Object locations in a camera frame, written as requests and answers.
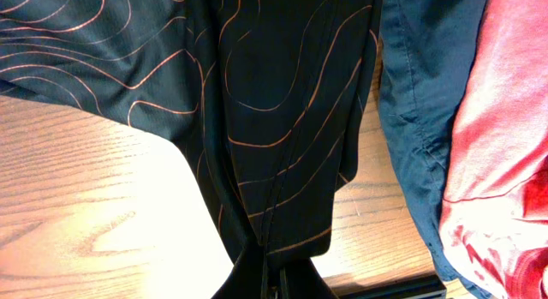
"dark blue fabric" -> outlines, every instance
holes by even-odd
[[[408,209],[443,280],[491,295],[444,257],[438,235],[451,130],[474,61],[486,0],[384,0],[381,123]]]

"wooden surface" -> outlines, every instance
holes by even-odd
[[[433,272],[390,166],[377,88],[360,128],[359,173],[336,194],[331,249],[314,260],[338,294]],[[0,98],[0,298],[207,298],[230,269],[168,141]],[[449,297],[470,297],[448,286]]]

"black object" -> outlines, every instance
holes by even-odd
[[[444,299],[446,294],[442,281],[437,275],[431,275],[348,294],[341,299]]]

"black fabric with wavy lines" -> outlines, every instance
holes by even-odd
[[[250,238],[276,270],[329,247],[333,194],[357,169],[380,8],[0,0],[0,93],[173,141],[232,260]]]

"red fabric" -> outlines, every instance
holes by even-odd
[[[455,269],[494,296],[546,297],[548,0],[489,0],[439,231]]]

